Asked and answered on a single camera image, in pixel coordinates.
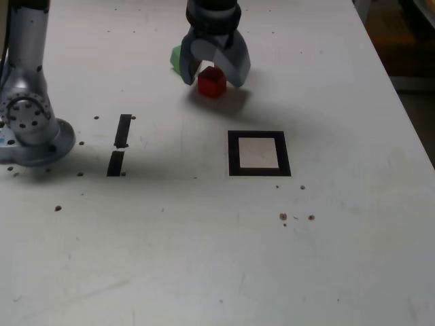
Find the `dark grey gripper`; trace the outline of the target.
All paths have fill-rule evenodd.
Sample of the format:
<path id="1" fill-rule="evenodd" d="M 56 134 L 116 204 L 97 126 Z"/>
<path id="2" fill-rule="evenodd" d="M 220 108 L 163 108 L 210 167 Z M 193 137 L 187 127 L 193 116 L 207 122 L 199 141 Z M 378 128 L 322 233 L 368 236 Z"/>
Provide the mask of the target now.
<path id="1" fill-rule="evenodd" d="M 191 86 L 202 61 L 210 61 L 223 72 L 227 81 L 240 88 L 246 81 L 251 62 L 247 44 L 240 32 L 212 35 L 188 33 L 182 40 L 179 70 L 184 83 Z"/>

